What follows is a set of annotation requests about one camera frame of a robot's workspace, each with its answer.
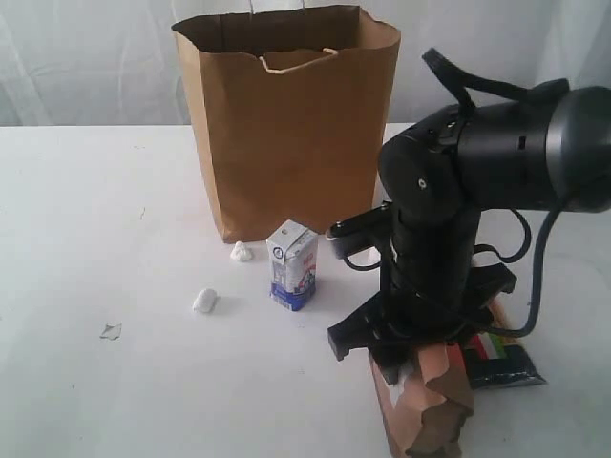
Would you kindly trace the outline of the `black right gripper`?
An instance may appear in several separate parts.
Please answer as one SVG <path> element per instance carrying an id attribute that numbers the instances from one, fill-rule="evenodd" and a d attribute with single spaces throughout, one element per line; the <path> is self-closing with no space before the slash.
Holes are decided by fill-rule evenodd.
<path id="1" fill-rule="evenodd" d="M 463 289 L 451 297 L 457 304 L 436 298 L 401 277 L 382 260 L 371 266 L 380 272 L 380 291 L 342 321 L 327 329 L 330 348 L 338 362 L 359 348 L 414 348 L 423 344 L 463 344 L 477 333 L 469 321 L 482 320 L 500 293 L 511 294 L 516 275 L 504 264 L 472 265 Z"/>

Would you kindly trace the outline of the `right robot arm black grey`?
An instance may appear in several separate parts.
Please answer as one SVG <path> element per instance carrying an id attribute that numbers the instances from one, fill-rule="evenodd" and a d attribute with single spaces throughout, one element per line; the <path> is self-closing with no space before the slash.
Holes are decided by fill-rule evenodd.
<path id="1" fill-rule="evenodd" d="M 478 332 L 520 338 L 540 309 L 543 256 L 562 212 L 610 206 L 610 92 L 567 90 L 548 101 L 446 107 L 382 147 L 378 174 L 388 200 L 327 230 L 335 255 L 349 260 L 373 248 L 378 292 L 327 332 L 337 359 L 365 348 L 384 361 L 423 344 L 461 343 Z M 511 293 L 515 256 L 473 266 L 482 214 L 503 209 L 546 217 L 526 232 L 532 253 L 529 314 L 517 329 L 495 326 L 489 309 Z"/>

